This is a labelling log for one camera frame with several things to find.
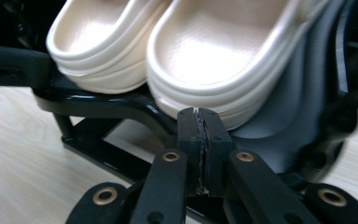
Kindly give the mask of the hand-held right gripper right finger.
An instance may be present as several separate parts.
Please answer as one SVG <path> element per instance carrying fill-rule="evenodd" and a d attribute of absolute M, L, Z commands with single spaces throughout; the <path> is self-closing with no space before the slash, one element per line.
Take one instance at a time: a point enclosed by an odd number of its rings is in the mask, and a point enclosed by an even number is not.
<path fill-rule="evenodd" d="M 225 168 L 233 142 L 219 115 L 206 108 L 199 109 L 204 135 L 203 187 L 210 197 L 222 197 L 225 192 Z"/>

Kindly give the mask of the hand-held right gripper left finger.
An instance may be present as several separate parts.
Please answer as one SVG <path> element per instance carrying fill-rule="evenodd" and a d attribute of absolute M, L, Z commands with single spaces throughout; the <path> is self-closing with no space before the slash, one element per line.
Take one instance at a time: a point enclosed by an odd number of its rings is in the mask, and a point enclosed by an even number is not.
<path fill-rule="evenodd" d="M 187 156 L 186 187 L 188 196 L 201 195 L 202 177 L 200 161 L 201 138 L 198 117 L 192 107 L 177 115 L 178 148 Z"/>

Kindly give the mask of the cream perforated clog shoe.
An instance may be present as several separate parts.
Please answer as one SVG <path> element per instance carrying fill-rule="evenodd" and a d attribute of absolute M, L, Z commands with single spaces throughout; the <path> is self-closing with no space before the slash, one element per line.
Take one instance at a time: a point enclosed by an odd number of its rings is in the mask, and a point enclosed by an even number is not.
<path fill-rule="evenodd" d="M 330 0 L 173 0 L 146 50 L 158 107 L 208 108 L 236 129 L 267 101 Z"/>
<path fill-rule="evenodd" d="M 149 35 L 172 0 L 67 0 L 46 45 L 58 69 L 79 88 L 132 91 L 145 83 Z"/>

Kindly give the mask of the dark blurred object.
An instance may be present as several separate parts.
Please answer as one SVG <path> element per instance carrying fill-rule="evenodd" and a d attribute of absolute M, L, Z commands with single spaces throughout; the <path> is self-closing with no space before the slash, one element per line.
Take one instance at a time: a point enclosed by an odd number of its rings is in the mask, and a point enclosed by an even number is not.
<path fill-rule="evenodd" d="M 343 142 L 358 125 L 358 43 L 347 42 L 343 52 L 337 54 L 338 73 L 345 78 L 345 91 L 323 112 L 319 129 L 320 136 L 315 143 L 300 155 L 298 171 L 310 183 L 327 175 L 337 160 Z"/>

